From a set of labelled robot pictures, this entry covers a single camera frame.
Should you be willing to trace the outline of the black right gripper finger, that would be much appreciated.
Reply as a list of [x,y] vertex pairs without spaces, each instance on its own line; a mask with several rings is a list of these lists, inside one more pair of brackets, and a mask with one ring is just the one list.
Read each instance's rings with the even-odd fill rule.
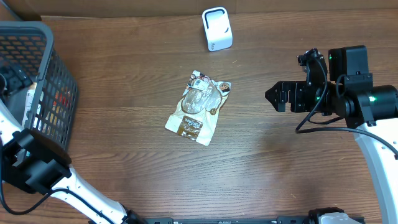
[[282,92],[280,95],[265,95],[265,98],[272,104],[277,112],[285,112],[285,104],[288,99],[288,93]]
[[265,92],[265,95],[280,95],[288,90],[288,83],[285,81],[277,82],[273,87]]

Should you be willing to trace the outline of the beige Pantree snack pouch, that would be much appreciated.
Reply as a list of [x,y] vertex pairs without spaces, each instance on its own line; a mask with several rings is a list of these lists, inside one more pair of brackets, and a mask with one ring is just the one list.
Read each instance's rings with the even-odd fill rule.
[[220,109],[228,99],[231,89],[232,83],[217,82],[194,70],[165,128],[204,146],[209,145]]

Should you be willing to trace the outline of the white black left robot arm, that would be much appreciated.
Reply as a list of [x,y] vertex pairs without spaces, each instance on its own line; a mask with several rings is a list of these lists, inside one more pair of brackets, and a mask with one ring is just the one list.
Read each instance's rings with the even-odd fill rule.
[[66,111],[72,108],[73,90],[56,90],[51,85],[48,91],[51,96],[35,91],[39,105],[31,107],[32,129],[21,126],[6,105],[1,105],[1,181],[43,195],[24,211],[11,209],[2,196],[3,208],[13,215],[25,215],[55,197],[86,215],[91,223],[144,223],[139,215],[105,197],[77,174],[70,156],[54,141],[65,141],[60,133],[69,129]]

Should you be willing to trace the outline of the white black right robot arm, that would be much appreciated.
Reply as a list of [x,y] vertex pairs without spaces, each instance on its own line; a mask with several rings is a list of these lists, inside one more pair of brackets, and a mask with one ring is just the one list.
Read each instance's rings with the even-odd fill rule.
[[297,57],[304,81],[279,81],[265,92],[278,112],[290,103],[306,113],[297,134],[344,131],[354,134],[374,184],[383,223],[397,223],[397,89],[374,86],[363,45],[310,49]]

